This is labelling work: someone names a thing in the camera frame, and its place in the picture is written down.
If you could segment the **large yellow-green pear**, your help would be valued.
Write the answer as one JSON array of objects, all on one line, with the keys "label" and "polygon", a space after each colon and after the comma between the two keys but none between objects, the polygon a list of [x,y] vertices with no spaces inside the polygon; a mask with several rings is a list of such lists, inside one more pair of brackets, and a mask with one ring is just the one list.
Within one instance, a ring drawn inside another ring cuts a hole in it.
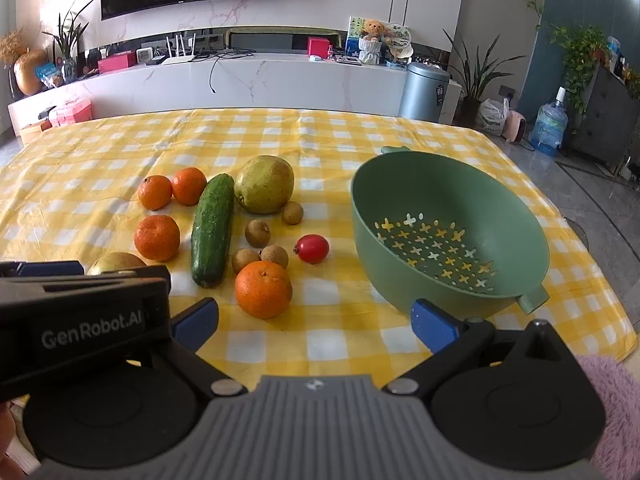
[{"label": "large yellow-green pear", "polygon": [[294,170],[283,158],[259,155],[246,162],[235,179],[234,194],[251,214],[274,214],[291,198]]}]

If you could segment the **blue water jug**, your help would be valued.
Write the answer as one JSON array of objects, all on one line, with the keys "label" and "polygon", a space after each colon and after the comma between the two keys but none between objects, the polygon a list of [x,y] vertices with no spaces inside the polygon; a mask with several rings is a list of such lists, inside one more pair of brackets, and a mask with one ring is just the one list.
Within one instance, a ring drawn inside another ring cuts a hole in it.
[{"label": "blue water jug", "polygon": [[556,156],[562,145],[568,117],[564,108],[566,90],[560,87],[552,102],[544,104],[539,110],[529,143],[535,150],[549,156]]}]

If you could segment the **magenta box on cabinet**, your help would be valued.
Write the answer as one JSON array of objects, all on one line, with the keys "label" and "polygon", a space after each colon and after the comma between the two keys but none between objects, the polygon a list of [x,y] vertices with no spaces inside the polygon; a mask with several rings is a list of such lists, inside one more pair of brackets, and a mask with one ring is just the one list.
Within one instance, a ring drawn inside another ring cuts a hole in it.
[{"label": "magenta box on cabinet", "polygon": [[126,70],[137,64],[137,55],[134,51],[119,52],[108,58],[102,58],[98,62],[98,70],[100,74],[117,72],[118,70]]}]

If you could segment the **brown longan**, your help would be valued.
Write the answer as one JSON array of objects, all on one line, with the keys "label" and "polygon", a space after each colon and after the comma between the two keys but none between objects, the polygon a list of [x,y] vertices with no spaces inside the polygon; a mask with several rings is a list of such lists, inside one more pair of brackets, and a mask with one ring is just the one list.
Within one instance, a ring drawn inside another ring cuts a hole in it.
[{"label": "brown longan", "polygon": [[288,252],[279,245],[268,245],[262,248],[259,255],[262,261],[277,263],[283,269],[288,267]]},{"label": "brown longan", "polygon": [[304,208],[296,202],[288,202],[281,211],[281,218],[289,226],[297,226],[304,218]]},{"label": "brown longan", "polygon": [[269,245],[271,231],[264,220],[252,220],[245,228],[245,239],[254,248],[264,248]]},{"label": "brown longan", "polygon": [[250,263],[259,261],[260,257],[257,252],[250,248],[239,249],[232,255],[231,264],[235,274],[239,274]]}]

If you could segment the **tall potted plant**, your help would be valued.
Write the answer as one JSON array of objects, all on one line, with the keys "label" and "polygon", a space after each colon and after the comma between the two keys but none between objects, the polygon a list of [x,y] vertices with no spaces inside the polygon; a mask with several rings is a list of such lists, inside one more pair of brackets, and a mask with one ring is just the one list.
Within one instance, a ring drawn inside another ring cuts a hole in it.
[{"label": "tall potted plant", "polygon": [[488,84],[496,79],[512,76],[512,73],[505,72],[503,65],[522,60],[524,55],[510,56],[510,58],[499,58],[493,56],[500,36],[495,36],[484,54],[480,53],[480,47],[476,47],[474,55],[470,55],[470,50],[463,38],[460,39],[460,47],[454,42],[454,37],[444,29],[444,34],[452,47],[452,53],[461,63],[460,67],[449,65],[449,67],[462,78],[463,98],[460,105],[460,115],[458,125],[465,128],[475,128],[476,116],[482,104],[482,96]]}]

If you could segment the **small yellow pear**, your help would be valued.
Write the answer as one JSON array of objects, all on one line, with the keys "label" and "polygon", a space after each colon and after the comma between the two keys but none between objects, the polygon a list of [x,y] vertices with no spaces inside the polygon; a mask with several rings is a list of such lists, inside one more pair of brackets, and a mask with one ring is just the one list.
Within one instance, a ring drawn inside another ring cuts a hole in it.
[{"label": "small yellow pear", "polygon": [[99,275],[121,270],[143,268],[146,263],[130,252],[109,252],[104,254],[90,266],[88,275]]}]

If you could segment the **orange tangerine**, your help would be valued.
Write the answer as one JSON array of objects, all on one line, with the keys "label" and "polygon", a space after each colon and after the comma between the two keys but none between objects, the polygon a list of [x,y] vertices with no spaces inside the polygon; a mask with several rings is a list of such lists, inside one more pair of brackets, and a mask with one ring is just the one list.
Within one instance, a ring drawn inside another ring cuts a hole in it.
[{"label": "orange tangerine", "polygon": [[134,246],[142,257],[163,262],[179,251],[181,235],[177,222],[166,214],[143,219],[134,230]]},{"label": "orange tangerine", "polygon": [[188,167],[179,170],[171,179],[172,192],[176,201],[184,206],[194,206],[206,188],[205,174],[198,168]]},{"label": "orange tangerine", "polygon": [[164,208],[171,201],[171,196],[171,180],[158,174],[145,177],[138,188],[139,202],[147,210]]},{"label": "orange tangerine", "polygon": [[283,313],[293,297],[288,271],[271,261],[255,261],[244,266],[235,278],[234,292],[239,307],[261,320]]}]

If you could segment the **white wifi router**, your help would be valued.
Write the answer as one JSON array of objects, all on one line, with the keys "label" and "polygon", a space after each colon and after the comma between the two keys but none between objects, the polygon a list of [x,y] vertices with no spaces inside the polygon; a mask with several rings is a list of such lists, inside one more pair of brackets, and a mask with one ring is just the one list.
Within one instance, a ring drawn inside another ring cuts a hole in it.
[{"label": "white wifi router", "polygon": [[166,37],[166,58],[165,65],[191,63],[194,61],[194,49],[186,50],[183,34],[175,34],[174,38]]}]

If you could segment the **white marble tv cabinet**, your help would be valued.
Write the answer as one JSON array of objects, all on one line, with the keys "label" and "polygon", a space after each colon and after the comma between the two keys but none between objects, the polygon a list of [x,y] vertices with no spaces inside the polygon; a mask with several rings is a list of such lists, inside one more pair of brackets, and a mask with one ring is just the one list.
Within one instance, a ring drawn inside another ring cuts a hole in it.
[{"label": "white marble tv cabinet", "polygon": [[8,106],[8,114],[13,129],[20,130],[43,110],[85,96],[95,118],[196,108],[299,108],[397,116],[406,76],[404,70],[384,66],[256,53],[116,70],[16,101]]}]

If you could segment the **pink storage box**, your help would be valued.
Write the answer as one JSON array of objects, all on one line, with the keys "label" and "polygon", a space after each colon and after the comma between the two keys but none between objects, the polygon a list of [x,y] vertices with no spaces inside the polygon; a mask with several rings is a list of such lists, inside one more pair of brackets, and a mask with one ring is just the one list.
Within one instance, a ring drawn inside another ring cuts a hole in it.
[{"label": "pink storage box", "polygon": [[85,96],[65,102],[53,107],[48,114],[48,119],[53,127],[90,122],[93,120],[92,103]]}]

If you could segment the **grey metal trash bin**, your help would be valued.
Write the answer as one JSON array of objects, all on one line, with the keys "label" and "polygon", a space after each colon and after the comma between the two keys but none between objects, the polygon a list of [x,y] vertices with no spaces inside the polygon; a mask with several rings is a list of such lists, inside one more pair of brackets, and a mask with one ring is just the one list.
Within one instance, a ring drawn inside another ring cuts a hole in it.
[{"label": "grey metal trash bin", "polygon": [[412,62],[408,65],[400,100],[401,118],[439,122],[450,75],[436,66]]}]

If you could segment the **red cherry tomato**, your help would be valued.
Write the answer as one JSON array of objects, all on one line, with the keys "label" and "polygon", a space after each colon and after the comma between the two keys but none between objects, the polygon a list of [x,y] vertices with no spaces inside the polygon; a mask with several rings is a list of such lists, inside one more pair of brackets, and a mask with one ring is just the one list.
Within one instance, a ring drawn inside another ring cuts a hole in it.
[{"label": "red cherry tomato", "polygon": [[302,236],[294,246],[294,254],[303,262],[317,264],[329,255],[329,242],[319,234]]}]

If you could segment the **teddy bear toy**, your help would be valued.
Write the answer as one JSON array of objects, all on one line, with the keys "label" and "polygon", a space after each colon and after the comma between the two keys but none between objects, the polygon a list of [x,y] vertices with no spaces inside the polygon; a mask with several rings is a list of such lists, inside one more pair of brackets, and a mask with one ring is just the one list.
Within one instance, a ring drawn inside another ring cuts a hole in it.
[{"label": "teddy bear toy", "polygon": [[377,20],[365,20],[358,41],[358,58],[363,65],[380,64],[385,26]]}]

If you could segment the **potted grass plant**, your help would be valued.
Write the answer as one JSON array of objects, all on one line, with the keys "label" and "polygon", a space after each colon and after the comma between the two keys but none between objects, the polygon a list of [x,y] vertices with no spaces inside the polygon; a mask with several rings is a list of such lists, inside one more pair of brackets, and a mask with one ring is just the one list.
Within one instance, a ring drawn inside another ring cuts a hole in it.
[{"label": "potted grass plant", "polygon": [[44,32],[53,39],[62,54],[61,72],[64,84],[77,79],[77,63],[73,52],[78,50],[82,35],[89,26],[89,23],[81,21],[80,17],[91,3],[93,0],[89,0],[77,11],[69,8],[65,14],[59,13],[56,32]]}]

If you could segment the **green cucumber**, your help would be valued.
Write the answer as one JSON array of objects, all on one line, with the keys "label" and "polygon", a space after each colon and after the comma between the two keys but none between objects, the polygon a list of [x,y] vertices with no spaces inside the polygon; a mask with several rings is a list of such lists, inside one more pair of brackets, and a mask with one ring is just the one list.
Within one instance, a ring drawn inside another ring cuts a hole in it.
[{"label": "green cucumber", "polygon": [[234,208],[234,180],[217,174],[198,201],[191,233],[191,275],[198,286],[211,288],[224,276]]}]

